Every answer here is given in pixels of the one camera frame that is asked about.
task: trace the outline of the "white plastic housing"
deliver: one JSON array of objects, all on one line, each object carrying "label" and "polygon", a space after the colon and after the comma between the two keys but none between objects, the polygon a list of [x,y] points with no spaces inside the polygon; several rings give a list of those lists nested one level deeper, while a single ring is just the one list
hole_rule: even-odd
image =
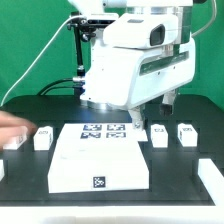
[{"label": "white plastic housing", "polygon": [[151,33],[159,26],[164,26],[164,40],[159,45],[174,42],[178,35],[178,18],[175,15],[127,14],[106,27],[103,33],[105,44],[115,47],[147,49]]},{"label": "white plastic housing", "polygon": [[193,0],[127,0],[127,7],[192,6]]},{"label": "white plastic housing", "polygon": [[88,15],[92,13],[103,13],[102,0],[68,0],[80,13]]},{"label": "white plastic housing", "polygon": [[185,60],[145,73],[141,71],[142,64],[159,58],[162,48],[136,50],[105,47],[94,52],[97,54],[86,76],[86,92],[81,99],[108,103],[118,109],[127,110],[146,103],[190,82],[194,76],[193,39],[179,48],[179,53],[187,55]]},{"label": "white plastic housing", "polygon": [[106,8],[125,8],[127,0],[103,0],[103,6]]}]

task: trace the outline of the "cable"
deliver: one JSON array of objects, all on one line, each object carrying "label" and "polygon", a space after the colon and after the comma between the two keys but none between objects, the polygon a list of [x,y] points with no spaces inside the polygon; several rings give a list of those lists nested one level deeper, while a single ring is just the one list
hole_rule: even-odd
[{"label": "cable", "polygon": [[6,92],[5,96],[3,97],[1,101],[1,105],[3,106],[6,98],[8,97],[9,93],[23,80],[23,78],[29,73],[29,71],[33,68],[33,66],[36,64],[36,62],[40,59],[42,54],[45,52],[45,50],[49,47],[49,45],[53,42],[53,40],[56,38],[58,33],[61,31],[61,29],[66,25],[69,21],[76,19],[76,18],[85,18],[84,16],[71,16],[68,18],[62,25],[58,28],[58,30],[55,32],[55,34],[52,36],[52,38],[49,40],[49,42],[46,44],[46,46],[43,48],[43,50],[38,54],[36,59],[32,62],[32,64],[29,66],[29,68],[24,72],[24,74],[9,88],[9,90]]},{"label": "cable", "polygon": [[54,90],[54,89],[74,89],[76,88],[75,86],[55,86],[55,87],[50,87],[48,88],[45,92],[43,92],[42,95],[46,95],[48,92],[50,92],[51,90]]},{"label": "cable", "polygon": [[73,82],[73,79],[72,78],[67,78],[67,79],[60,79],[60,80],[57,80],[55,82],[52,82],[50,84],[48,84],[47,86],[45,86],[43,89],[41,89],[37,95],[42,95],[47,89],[49,89],[50,87],[52,86],[55,86],[57,84],[60,84],[60,83],[63,83],[63,82]]},{"label": "cable", "polygon": [[202,27],[198,31],[194,32],[191,35],[192,37],[196,37],[198,34],[204,32],[215,21],[216,16],[217,16],[217,5],[216,5],[216,0],[211,0],[211,1],[212,1],[212,18],[204,27]]}]

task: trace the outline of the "qr code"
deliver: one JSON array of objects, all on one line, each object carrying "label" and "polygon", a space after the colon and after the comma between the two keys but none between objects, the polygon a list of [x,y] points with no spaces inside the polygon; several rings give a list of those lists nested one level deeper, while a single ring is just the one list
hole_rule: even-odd
[{"label": "qr code", "polygon": [[85,124],[83,127],[83,131],[101,131],[101,124]]},{"label": "qr code", "polygon": [[86,138],[101,138],[101,133],[100,132],[83,132],[81,134],[81,139],[86,139]]},{"label": "qr code", "polygon": [[126,138],[125,132],[108,132],[107,138]]},{"label": "qr code", "polygon": [[124,131],[125,125],[124,124],[108,124],[107,130],[108,131]]},{"label": "qr code", "polygon": [[93,177],[93,187],[94,188],[106,187],[106,177]]}]

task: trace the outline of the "black cable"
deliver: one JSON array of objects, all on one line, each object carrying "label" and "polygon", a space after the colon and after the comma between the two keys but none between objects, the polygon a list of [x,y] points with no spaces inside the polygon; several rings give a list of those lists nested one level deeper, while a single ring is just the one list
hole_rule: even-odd
[{"label": "black cable", "polygon": [[73,79],[72,78],[65,78],[65,79],[59,79],[57,81],[54,81],[54,82],[48,84],[47,86],[45,86],[43,89],[41,89],[37,93],[37,95],[38,96],[41,96],[47,89],[49,89],[49,88],[51,88],[51,87],[53,87],[53,86],[55,86],[57,84],[63,83],[63,82],[73,82]]},{"label": "black cable", "polygon": [[50,92],[51,90],[54,90],[54,89],[74,89],[74,88],[76,88],[75,86],[55,86],[55,87],[50,87],[50,88],[48,88],[45,92],[43,92],[42,94],[41,94],[41,96],[43,96],[43,95],[46,95],[48,92]]}]

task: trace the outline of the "sticker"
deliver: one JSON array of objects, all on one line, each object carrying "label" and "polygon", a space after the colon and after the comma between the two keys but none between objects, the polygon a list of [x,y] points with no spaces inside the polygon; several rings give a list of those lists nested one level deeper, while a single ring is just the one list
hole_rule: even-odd
[{"label": "sticker", "polygon": [[40,134],[40,135],[47,135],[48,134],[48,131],[39,131],[38,134]]},{"label": "sticker", "polygon": [[83,132],[81,134],[81,139],[86,139],[86,138],[101,138],[101,133],[100,132]]},{"label": "sticker", "polygon": [[106,187],[106,177],[93,177],[93,187],[94,188]]},{"label": "sticker", "polygon": [[125,124],[108,124],[107,130],[108,131],[124,131]]},{"label": "sticker", "polygon": [[83,127],[83,131],[101,131],[101,124],[85,124]]},{"label": "sticker", "polygon": [[108,132],[107,138],[126,138],[125,132]]},{"label": "sticker", "polygon": [[192,131],[191,128],[183,128],[183,131]]},{"label": "sticker", "polygon": [[160,128],[156,128],[155,129],[155,132],[164,132],[164,130],[163,129],[160,129]]}]

